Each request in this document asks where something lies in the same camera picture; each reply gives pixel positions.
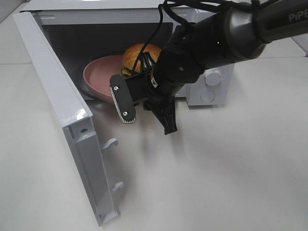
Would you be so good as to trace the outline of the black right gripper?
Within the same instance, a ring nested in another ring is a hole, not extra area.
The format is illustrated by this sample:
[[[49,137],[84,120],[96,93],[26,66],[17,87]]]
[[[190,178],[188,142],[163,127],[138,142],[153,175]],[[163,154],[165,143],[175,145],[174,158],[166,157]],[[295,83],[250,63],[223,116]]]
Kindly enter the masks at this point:
[[[175,96],[149,90],[143,90],[143,94],[146,97],[143,102],[143,109],[145,111],[152,111],[153,109],[164,111],[163,114],[155,115],[164,128],[164,134],[168,135],[178,131],[175,113]]]

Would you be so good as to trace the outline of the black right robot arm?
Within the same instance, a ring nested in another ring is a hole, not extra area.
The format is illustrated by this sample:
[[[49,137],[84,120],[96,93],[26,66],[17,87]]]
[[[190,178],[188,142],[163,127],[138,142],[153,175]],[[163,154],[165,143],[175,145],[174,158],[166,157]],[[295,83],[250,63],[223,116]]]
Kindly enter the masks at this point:
[[[165,134],[177,130],[175,94],[185,84],[208,69],[255,59],[267,44],[308,31],[305,0],[166,0],[159,8],[179,24],[154,65],[145,101]]]

